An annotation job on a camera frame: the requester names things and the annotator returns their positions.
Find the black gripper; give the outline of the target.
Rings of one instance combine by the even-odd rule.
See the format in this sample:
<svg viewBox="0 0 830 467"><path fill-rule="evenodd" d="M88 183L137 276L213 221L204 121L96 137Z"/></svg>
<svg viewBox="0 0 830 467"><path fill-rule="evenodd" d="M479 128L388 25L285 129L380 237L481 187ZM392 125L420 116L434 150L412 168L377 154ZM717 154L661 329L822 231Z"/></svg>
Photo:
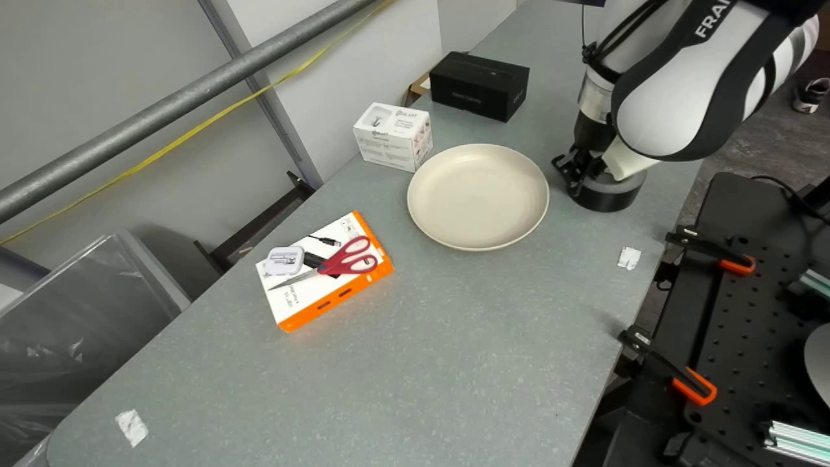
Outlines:
<svg viewBox="0 0 830 467"><path fill-rule="evenodd" d="M572 144L563 156L551 157L551 167L564 178L564 190L571 195L580 195L586 190L610 192L615 187L607 173L607 163L602 160L611 137L615 133L607 121L594 121L586 113L576 116Z"/></svg>

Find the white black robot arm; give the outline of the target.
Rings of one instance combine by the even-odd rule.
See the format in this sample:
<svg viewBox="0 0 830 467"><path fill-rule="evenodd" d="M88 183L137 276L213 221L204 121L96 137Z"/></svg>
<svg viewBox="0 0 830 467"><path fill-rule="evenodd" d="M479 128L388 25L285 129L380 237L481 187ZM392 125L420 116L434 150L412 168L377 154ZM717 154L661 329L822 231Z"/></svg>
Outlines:
<svg viewBox="0 0 830 467"><path fill-rule="evenodd" d="M826 0L603 0L580 49L571 195L635 192L655 163L713 156L811 54Z"/></svg>

